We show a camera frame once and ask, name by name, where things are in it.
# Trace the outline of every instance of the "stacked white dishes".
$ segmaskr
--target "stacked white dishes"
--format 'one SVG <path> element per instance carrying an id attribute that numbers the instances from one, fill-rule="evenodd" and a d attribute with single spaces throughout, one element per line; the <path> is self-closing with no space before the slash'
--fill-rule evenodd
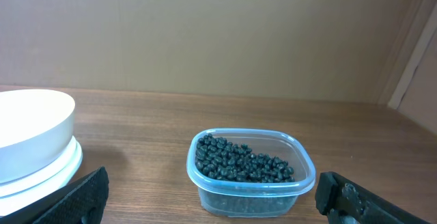
<path id="1" fill-rule="evenodd" d="M 77 171 L 74 107 L 63 92 L 0 92 L 0 216 L 65 186 Z"/>

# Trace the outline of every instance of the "brown wooden surface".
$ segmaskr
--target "brown wooden surface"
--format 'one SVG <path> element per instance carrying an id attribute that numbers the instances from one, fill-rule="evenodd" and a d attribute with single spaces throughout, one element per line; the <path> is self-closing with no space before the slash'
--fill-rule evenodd
<path id="1" fill-rule="evenodd" d="M 25 87 L 1 86 L 0 91 Z M 280 130 L 299 139 L 317 173 L 336 171 L 437 222 L 437 138 L 398 112 L 369 104 L 58 89 L 76 100 L 83 147 L 77 179 L 107 168 L 102 223 L 248 223 L 213 216 L 186 174 L 191 139 L 214 127 Z M 284 216 L 250 223 L 327 223 L 315 188 Z"/>

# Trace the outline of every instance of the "bowl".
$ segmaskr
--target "bowl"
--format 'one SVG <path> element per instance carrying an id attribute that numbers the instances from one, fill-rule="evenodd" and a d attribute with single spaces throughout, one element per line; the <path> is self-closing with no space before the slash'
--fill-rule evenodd
<path id="1" fill-rule="evenodd" d="M 54 90 L 0 92 L 0 183 L 53 162 L 72 138 L 75 103 Z"/>
<path id="2" fill-rule="evenodd" d="M 199 138 L 211 133 L 232 143 L 245 143 L 256 154 L 278 156 L 294 168 L 295 182 L 248 183 L 214 180 L 195 166 Z M 246 128 L 213 128 L 197 134 L 186 161 L 190 179 L 198 186 L 201 205 L 212 214 L 230 217 L 274 217 L 285 214 L 299 195 L 315 184 L 315 167 L 304 147 L 295 138 L 277 131 Z"/>

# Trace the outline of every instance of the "clear plastic container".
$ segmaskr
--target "clear plastic container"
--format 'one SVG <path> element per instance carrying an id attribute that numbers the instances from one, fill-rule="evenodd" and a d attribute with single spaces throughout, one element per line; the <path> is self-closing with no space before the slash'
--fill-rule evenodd
<path id="1" fill-rule="evenodd" d="M 278 156 L 294 168 L 295 182 L 247 183 L 214 180 L 204 176 L 195 166 L 199 138 L 211 133 L 232 143 L 245 143 L 256 154 Z M 191 142 L 186 170 L 199 187 L 201 205 L 212 214 L 229 217 L 274 217 L 285 214 L 299 195 L 315 184 L 315 167 L 303 146 L 282 132 L 245 128 L 214 128 L 197 134 Z"/>

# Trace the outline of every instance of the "stack of plates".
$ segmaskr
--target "stack of plates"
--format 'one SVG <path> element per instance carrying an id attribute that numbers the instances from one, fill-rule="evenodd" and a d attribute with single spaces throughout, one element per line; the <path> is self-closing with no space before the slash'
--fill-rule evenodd
<path id="1" fill-rule="evenodd" d="M 82 161 L 74 100 L 53 90 L 0 92 L 0 216 L 65 186 Z"/>

